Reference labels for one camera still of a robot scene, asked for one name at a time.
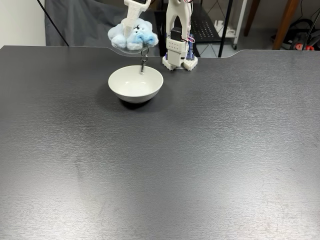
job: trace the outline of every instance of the blue plush toy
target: blue plush toy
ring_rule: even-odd
[[[131,34],[126,39],[123,21],[108,32],[108,37],[115,48],[134,51],[141,50],[143,46],[154,47],[158,44],[158,36],[152,32],[150,22],[138,18],[134,23]]]

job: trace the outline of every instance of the gray curtain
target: gray curtain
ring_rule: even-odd
[[[116,7],[97,0],[46,0],[45,9],[70,46],[106,47],[127,55],[112,47],[108,31],[127,16],[128,8]],[[157,31],[154,12],[143,12],[141,18],[151,22],[153,31]],[[47,46],[65,45],[47,17],[45,37]],[[157,46],[151,48],[149,56],[160,56],[159,48]]]

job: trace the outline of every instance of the white 3d printed part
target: white 3d printed part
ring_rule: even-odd
[[[128,14],[123,21],[126,39],[129,37],[134,28],[135,21],[140,17],[140,14],[149,8],[150,2],[151,0],[147,0],[145,4],[142,4],[133,0],[124,0],[124,4],[128,6]]]

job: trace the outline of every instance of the bowl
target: bowl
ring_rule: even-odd
[[[126,66],[109,77],[109,87],[123,101],[141,104],[152,99],[160,90],[164,78],[152,67]]]

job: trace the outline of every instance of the wires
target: wires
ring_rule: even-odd
[[[303,10],[302,10],[302,3],[303,3],[303,2],[304,2],[304,0],[301,0],[301,2],[300,2],[301,16],[297,19],[297,21],[304,16],[304,12],[303,12]]]
[[[303,46],[302,46],[302,51],[305,49],[305,47],[306,47],[306,45],[307,45],[307,42],[308,42],[308,39],[309,39],[309,37],[310,37],[311,31],[312,31],[312,29],[314,28],[314,26],[315,26],[315,24],[316,24],[316,22],[317,22],[317,20],[318,20],[318,18],[319,18],[319,15],[320,15],[320,9],[319,9],[319,11],[318,11],[318,14],[316,15],[316,18],[315,18],[312,26],[310,27],[310,30],[309,30],[309,32],[308,32],[308,35],[306,36],[306,39],[305,39],[304,44],[303,44]]]
[[[51,17],[49,16],[49,14],[47,13],[47,11],[45,10],[44,6],[42,6],[41,2],[39,0],[37,0],[38,4],[40,5],[40,7],[42,8],[42,10],[44,11],[45,15],[48,17],[48,19],[50,20],[50,22],[52,23],[52,25],[54,26],[55,30],[58,32],[58,34],[60,35],[60,37],[63,39],[64,43],[69,47],[69,44],[67,43],[67,41],[65,40],[64,36],[62,36],[61,32],[59,31],[59,29],[57,28],[57,26],[55,25],[55,23],[52,21]]]

